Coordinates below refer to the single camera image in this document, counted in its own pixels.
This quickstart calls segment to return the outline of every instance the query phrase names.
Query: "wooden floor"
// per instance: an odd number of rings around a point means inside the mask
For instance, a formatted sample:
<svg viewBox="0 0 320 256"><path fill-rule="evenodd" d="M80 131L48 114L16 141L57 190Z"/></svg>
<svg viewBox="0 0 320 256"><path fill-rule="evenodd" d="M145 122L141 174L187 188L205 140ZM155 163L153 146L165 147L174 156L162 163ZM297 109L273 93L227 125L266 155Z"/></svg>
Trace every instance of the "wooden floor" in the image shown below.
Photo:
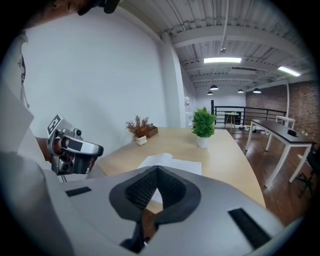
<svg viewBox="0 0 320 256"><path fill-rule="evenodd" d="M289 183L289 178L300 162L297 154L303 155L305 148L291 148L280 172L272 184L266 188L264 184L275 169L285 145L273 137L269 151L267 152L266 146L269 136L261 133L253 133L249 149L245 152L249 132L236 130L235 132L232 131L231 135L245 153L254 171L263 194L266 208L274 213L285 226L302 217L310 205L309 199L311 195L309 191L306 191L302 198L299 198L298 195L302 191L304 184L297 180ZM307 177L310 176L311 168L307 163L303 165L301 172ZM144 237L151 238L155 233L153 225L155 215L148 210L145 210L143 214Z"/></svg>

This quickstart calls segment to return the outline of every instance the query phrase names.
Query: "black railing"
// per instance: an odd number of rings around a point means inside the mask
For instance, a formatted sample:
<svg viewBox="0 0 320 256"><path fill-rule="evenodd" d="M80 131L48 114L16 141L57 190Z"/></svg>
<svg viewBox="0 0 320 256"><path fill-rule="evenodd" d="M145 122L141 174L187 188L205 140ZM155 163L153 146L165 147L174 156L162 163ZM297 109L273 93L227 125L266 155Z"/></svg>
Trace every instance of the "black railing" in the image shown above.
<svg viewBox="0 0 320 256"><path fill-rule="evenodd" d="M250 106L211 106L211 114L217 116L215 124L224 124L227 120L225 113L228 112L238 113L235 124L243 126L249 125L252 119L276 120L276 116L285 117L287 113L282 110Z"/></svg>

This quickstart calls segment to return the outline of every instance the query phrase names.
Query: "white wall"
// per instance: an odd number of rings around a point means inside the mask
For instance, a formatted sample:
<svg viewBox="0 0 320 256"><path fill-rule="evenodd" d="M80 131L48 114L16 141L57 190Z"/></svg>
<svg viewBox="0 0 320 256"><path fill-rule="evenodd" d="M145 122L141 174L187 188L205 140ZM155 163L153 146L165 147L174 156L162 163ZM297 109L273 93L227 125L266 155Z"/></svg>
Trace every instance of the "white wall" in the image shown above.
<svg viewBox="0 0 320 256"><path fill-rule="evenodd" d="M116 13L94 8L26 34L24 86L35 136L46 137L60 113L105 156L132 140L125 122L136 114L167 126L159 46Z"/></svg>
<svg viewBox="0 0 320 256"><path fill-rule="evenodd" d="M168 33L162 34L161 45L162 76L165 90L168 127L186 127L184 85L179 58L172 46Z"/></svg>
<svg viewBox="0 0 320 256"><path fill-rule="evenodd" d="M246 106L246 94L238 93L236 86L231 85L218 85L219 90L212 90L213 95L207 95L210 86L196 87L195 88L195 104L197 109L206 107L211 112L211 100L214 100L215 106ZM242 108L220 108L221 111L243 111Z"/></svg>
<svg viewBox="0 0 320 256"><path fill-rule="evenodd" d="M189 97L189 106L190 106L190 112L196 111L196 89L191 82L188 74L184 70L184 68L181 66L181 75L182 75L182 82L183 82L183 92L184 96Z"/></svg>

